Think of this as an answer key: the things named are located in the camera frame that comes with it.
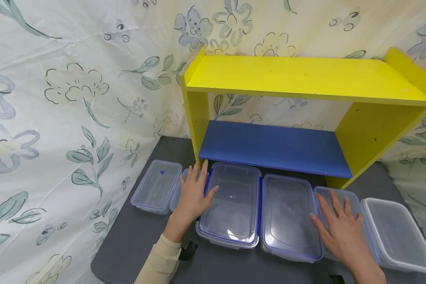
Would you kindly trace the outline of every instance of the beige sleeve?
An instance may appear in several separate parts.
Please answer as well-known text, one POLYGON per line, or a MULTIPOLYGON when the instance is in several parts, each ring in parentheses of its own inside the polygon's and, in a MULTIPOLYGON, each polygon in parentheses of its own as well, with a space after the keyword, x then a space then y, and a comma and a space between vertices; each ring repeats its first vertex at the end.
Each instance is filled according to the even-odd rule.
POLYGON ((181 243, 174 243, 161 234, 134 284, 168 284, 177 270, 180 252, 181 243))

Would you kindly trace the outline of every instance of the floral fabric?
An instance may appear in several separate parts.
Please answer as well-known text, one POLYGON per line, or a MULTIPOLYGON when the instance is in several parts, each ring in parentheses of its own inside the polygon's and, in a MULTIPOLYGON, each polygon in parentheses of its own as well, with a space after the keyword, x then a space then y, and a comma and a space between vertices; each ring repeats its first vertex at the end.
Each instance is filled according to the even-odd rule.
MULTIPOLYGON (((351 59, 396 46, 426 69, 426 0, 314 2, 0 0, 0 284, 99 283, 90 261, 159 138, 189 137, 178 74, 201 45, 351 59)), ((212 120, 324 131, 350 107, 209 99, 212 120)), ((426 118, 383 161, 426 233, 426 118)))

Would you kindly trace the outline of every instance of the gray table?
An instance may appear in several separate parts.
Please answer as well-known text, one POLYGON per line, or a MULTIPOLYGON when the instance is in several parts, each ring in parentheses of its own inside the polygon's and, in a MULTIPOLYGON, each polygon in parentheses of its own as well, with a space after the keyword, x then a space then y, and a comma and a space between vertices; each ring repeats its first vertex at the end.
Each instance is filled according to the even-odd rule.
MULTIPOLYGON (((169 215, 144 212, 132 206, 129 199, 139 185, 147 168, 155 159, 180 163, 183 168, 194 164, 191 140, 162 137, 137 179, 120 214, 100 247, 91 269, 97 278, 110 284, 134 283, 147 259, 151 246, 165 228, 169 215)), ((273 173, 308 180, 312 187, 326 185, 323 176, 269 168, 260 168, 262 175, 273 173)), ((380 164, 374 164, 348 188, 360 199, 383 198, 404 203, 399 191, 380 164)), ((252 250, 233 250, 210 244, 196 234, 194 226, 188 229, 185 240, 197 243, 192 260, 181 261, 174 284, 237 284, 237 283, 296 283, 329 284, 330 275, 340 275, 345 284, 353 284, 350 273, 340 263, 323 259, 317 263, 298 263, 266 254, 258 246, 252 250)), ((403 273, 384 269, 388 283, 426 284, 426 274, 403 273)))

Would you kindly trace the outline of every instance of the plastic food container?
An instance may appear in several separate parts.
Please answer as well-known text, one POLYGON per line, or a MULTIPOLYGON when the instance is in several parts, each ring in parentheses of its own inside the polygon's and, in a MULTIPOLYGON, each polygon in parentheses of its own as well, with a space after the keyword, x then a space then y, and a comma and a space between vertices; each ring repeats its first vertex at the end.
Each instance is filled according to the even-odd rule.
POLYGON ((426 240, 409 210, 397 202, 365 198, 380 252, 380 266, 399 271, 426 273, 426 240))
POLYGON ((169 213, 170 198, 181 170, 182 165, 177 163, 153 161, 131 197, 132 205, 160 215, 169 213))
POLYGON ((320 237, 311 212, 317 213, 317 207, 307 180, 267 174, 262 189, 262 249, 286 260, 320 260, 320 237))
MULTIPOLYGON (((370 224, 369 224, 368 216, 366 215, 366 212, 364 211, 362 204, 360 203, 360 200, 356 196, 356 194, 354 194, 351 191, 344 191, 344 190, 341 190, 341 189, 332 189, 332 188, 327 188, 327 187, 324 187, 324 186, 316 186, 314 188, 314 191, 325 198, 325 200, 330 205, 330 208, 333 212, 334 212, 334 209, 333 209, 333 205, 332 205, 332 201, 331 201, 330 191, 335 191, 336 196, 338 197, 339 202, 341 202, 341 204, 344 204, 345 197, 349 198, 350 207, 352 209, 352 214, 355 217, 357 216, 358 213, 363 215, 364 221, 363 221, 362 228, 361 228, 362 235, 363 235, 363 238, 366 240, 366 244, 368 245, 368 248, 369 248, 369 251, 372 254, 372 257, 374 258, 375 262, 377 264, 379 264, 380 263, 380 257, 378 255, 377 241, 375 240, 375 236, 372 233, 372 229, 371 229, 370 224)), ((323 212, 321 211, 320 205, 318 205, 318 213, 320 215, 319 217, 320 217, 321 221, 323 222, 323 225, 325 226, 326 229, 328 229, 329 226, 328 226, 328 223, 327 223, 327 219, 326 219, 325 215, 323 214, 323 212)), ((336 257, 333 257, 324 247, 323 247, 323 257, 329 258, 330 260, 336 260, 337 261, 336 257)))
MULTIPOLYGON (((186 177, 187 177, 187 170, 188 170, 188 169, 187 169, 187 168, 185 168, 185 169, 183 170, 183 173, 182 173, 182 177, 183 177, 183 180, 184 180, 184 181, 186 181, 186 177)), ((197 173, 196 180, 198 180, 198 179, 199 179, 200 173, 201 173, 201 171, 199 170, 199 172, 197 173)), ((174 191, 174 194, 173 194, 173 196, 172 196, 172 200, 170 201, 170 211, 172 211, 172 212, 174 212, 174 211, 175 211, 175 209, 177 209, 178 201, 180 200, 181 189, 182 189, 182 185, 181 185, 181 183, 180 183, 180 180, 179 180, 179 179, 177 179, 177 181, 176 181, 176 183, 175 183, 175 191, 174 191)))
POLYGON ((215 163, 205 194, 219 190, 196 222, 196 231, 211 243, 232 249, 252 249, 258 244, 260 180, 257 168, 215 163))

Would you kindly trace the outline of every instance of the finger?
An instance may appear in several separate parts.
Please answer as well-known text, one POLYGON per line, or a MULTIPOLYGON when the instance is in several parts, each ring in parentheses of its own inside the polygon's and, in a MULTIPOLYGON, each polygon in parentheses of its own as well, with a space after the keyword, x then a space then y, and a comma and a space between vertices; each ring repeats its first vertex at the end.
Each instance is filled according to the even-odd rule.
POLYGON ((333 222, 333 220, 336 219, 336 216, 334 215, 333 211, 331 210, 325 198, 323 198, 323 196, 321 196, 317 192, 316 192, 316 195, 317 195, 317 199, 319 200, 320 209, 322 210, 323 214, 327 218, 327 223, 330 225, 333 222))
POLYGON ((361 224, 363 223, 363 215, 361 215, 360 213, 358 213, 356 221, 361 226, 361 224))
POLYGON ((186 183, 189 183, 189 181, 191 180, 191 174, 192 174, 192 167, 189 166, 189 168, 187 169, 186 183))
POLYGON ((191 178, 190 178, 191 182, 196 182, 198 173, 199 173, 199 162, 196 162, 194 164, 194 168, 192 169, 191 178))
POLYGON ((342 207, 341 202, 339 202, 338 197, 334 191, 330 191, 331 203, 333 204, 333 209, 336 212, 338 218, 344 218, 346 214, 344 213, 344 208, 342 207))
POLYGON ((333 237, 330 235, 330 233, 326 230, 324 227, 322 221, 317 218, 314 213, 310 213, 309 217, 312 220, 312 223, 314 224, 314 227, 319 232, 320 240, 324 245, 328 245, 333 241, 333 237))
POLYGON ((208 160, 205 160, 202 164, 202 171, 200 173, 199 179, 197 182, 199 182, 201 185, 205 184, 205 179, 207 178, 207 169, 208 169, 208 160))
POLYGON ((210 189, 210 191, 208 191, 207 196, 205 196, 204 198, 204 209, 207 209, 210 204, 212 203, 212 199, 214 197, 214 195, 216 194, 216 192, 218 191, 219 186, 215 186, 214 188, 210 189))
POLYGON ((350 200, 348 197, 344 198, 344 212, 347 218, 353 219, 352 208, 350 207, 350 200))
POLYGON ((183 191, 183 188, 185 187, 185 186, 184 186, 184 185, 185 185, 185 183, 184 183, 183 177, 182 177, 182 176, 179 176, 179 177, 178 177, 178 179, 180 180, 180 187, 181 187, 181 189, 182 189, 182 191, 183 191))

